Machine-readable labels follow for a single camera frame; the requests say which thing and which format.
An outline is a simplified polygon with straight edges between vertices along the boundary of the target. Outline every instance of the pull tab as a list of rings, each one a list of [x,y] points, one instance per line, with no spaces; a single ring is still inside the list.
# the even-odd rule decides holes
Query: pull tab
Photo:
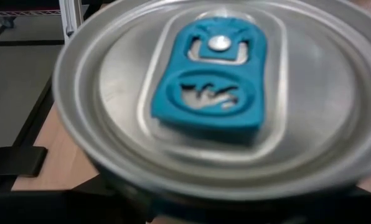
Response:
[[[237,18],[195,21],[177,35],[151,116],[215,130],[256,129],[264,122],[266,37]]]

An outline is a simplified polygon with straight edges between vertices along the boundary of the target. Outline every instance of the table surface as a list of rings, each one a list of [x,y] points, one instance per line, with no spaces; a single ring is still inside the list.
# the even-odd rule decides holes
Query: table surface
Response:
[[[354,2],[371,12],[371,0]],[[44,146],[49,150],[39,176],[18,177],[12,190],[72,189],[98,174],[67,134],[55,105],[45,120],[35,145]],[[371,192],[371,177],[361,182],[359,186]]]

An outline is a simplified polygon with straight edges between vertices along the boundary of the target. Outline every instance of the can lid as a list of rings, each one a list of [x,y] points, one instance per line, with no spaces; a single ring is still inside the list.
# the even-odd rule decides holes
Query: can lid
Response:
[[[94,160],[155,192],[267,199],[371,172],[371,17],[348,2],[114,2],[54,93]]]

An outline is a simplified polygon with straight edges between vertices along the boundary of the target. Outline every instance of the wheel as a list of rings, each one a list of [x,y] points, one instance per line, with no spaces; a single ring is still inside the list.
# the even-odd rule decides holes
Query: wheel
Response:
[[[0,17],[0,24],[5,28],[14,28],[14,18],[13,17]]]

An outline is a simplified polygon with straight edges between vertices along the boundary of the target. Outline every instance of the gray floor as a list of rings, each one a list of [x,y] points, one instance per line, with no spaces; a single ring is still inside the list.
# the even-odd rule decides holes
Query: gray floor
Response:
[[[18,17],[3,40],[63,39],[59,16]],[[0,147],[10,146],[51,76],[61,46],[0,47]]]

